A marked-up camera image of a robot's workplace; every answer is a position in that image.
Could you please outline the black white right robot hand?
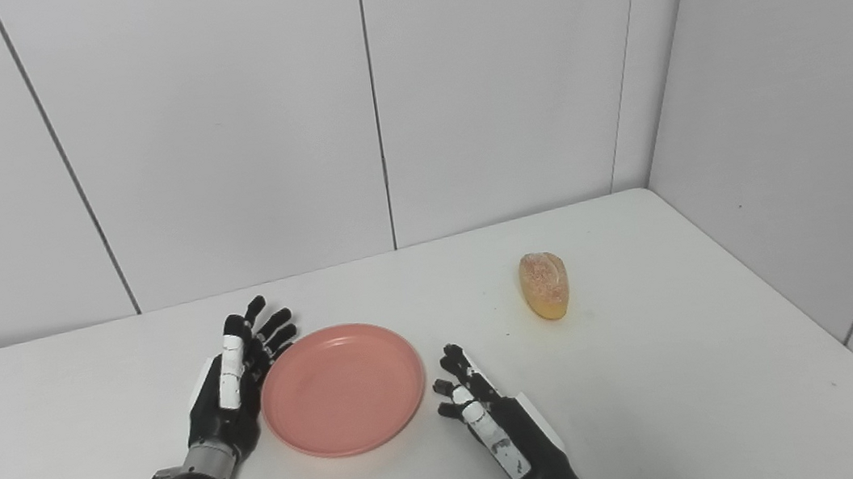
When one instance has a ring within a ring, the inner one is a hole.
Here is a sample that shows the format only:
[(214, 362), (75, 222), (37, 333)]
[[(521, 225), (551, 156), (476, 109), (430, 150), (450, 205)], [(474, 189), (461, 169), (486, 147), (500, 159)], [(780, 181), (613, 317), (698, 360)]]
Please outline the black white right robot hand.
[(508, 479), (579, 479), (529, 402), (501, 394), (463, 347), (444, 346), (439, 366), (453, 378), (432, 386), (438, 414), (464, 424)]

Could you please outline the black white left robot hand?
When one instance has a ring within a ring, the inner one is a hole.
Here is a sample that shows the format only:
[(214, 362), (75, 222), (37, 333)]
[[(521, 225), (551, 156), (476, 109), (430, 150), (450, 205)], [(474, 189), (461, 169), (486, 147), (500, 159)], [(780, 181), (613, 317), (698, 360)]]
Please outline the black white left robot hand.
[(243, 315), (225, 319), (221, 351), (211, 359), (189, 418), (189, 446), (221, 443), (246, 461), (260, 438), (259, 412), (264, 382), (298, 333), (293, 312), (284, 306), (257, 324), (267, 301), (256, 296)]

